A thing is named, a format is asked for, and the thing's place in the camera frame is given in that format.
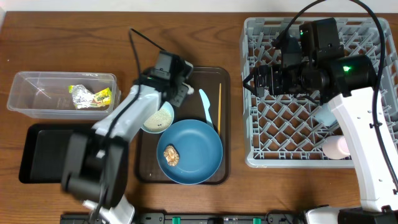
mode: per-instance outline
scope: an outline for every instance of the blue plate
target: blue plate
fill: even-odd
[[[180,155],[175,167],[167,164],[163,152],[173,145]],[[163,173],[179,184],[199,184],[219,168],[223,145],[216,131],[198,120],[183,120],[171,125],[157,144],[157,162]]]

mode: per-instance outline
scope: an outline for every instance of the wooden table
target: wooden table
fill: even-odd
[[[87,211],[70,195],[62,193],[59,184],[19,182],[27,128],[34,123],[54,121],[30,119],[7,110],[14,75],[23,70],[113,73],[125,97],[133,79],[137,78],[128,41],[129,26],[194,65],[223,67],[231,75],[231,172],[228,180],[217,186],[142,184],[133,173],[136,145],[133,142],[126,195],[139,211],[266,213],[272,209],[300,210],[323,204],[359,205],[353,169],[252,169],[244,162],[239,67],[243,22],[248,17],[293,15],[8,12],[0,35],[0,223],[58,223],[64,212]],[[398,15],[379,16],[389,21],[397,40]],[[141,38],[135,41],[141,67],[153,66],[158,50]]]

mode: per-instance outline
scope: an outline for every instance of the white bowl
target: white bowl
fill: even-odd
[[[173,109],[173,106],[169,102],[164,102],[164,104],[161,107],[161,109],[165,109],[165,110],[167,110],[170,113],[170,115],[172,116],[172,122],[170,123],[170,125],[172,125],[172,123],[174,121],[174,109]],[[169,128],[170,125],[168,125],[162,131],[157,131],[157,132],[153,132],[153,131],[148,130],[144,125],[142,125],[141,129],[144,130],[147,133],[150,133],[150,134],[159,134],[159,133],[164,132],[167,128]]]

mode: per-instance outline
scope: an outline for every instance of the dish rack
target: dish rack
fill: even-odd
[[[244,80],[258,65],[280,63],[280,50],[272,47],[275,39],[292,18],[257,17],[244,22],[240,38],[241,76]],[[289,34],[300,38],[299,25],[324,19],[300,17]],[[380,39],[371,18],[335,18],[340,43],[345,55],[366,54],[378,71]],[[398,145],[398,57],[388,22],[379,18],[386,36],[386,61],[381,80],[381,96],[395,147]],[[319,92],[311,96],[318,100]],[[341,135],[338,123],[325,126],[313,118],[321,106],[293,98],[293,95],[271,96],[266,90],[262,98],[243,88],[243,122],[246,164],[254,168],[350,168],[350,157],[340,160],[327,158],[322,151],[325,138]]]

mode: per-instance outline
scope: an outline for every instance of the wooden stick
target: wooden stick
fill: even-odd
[[[220,83],[220,91],[218,93],[218,135],[221,133],[221,83]]]

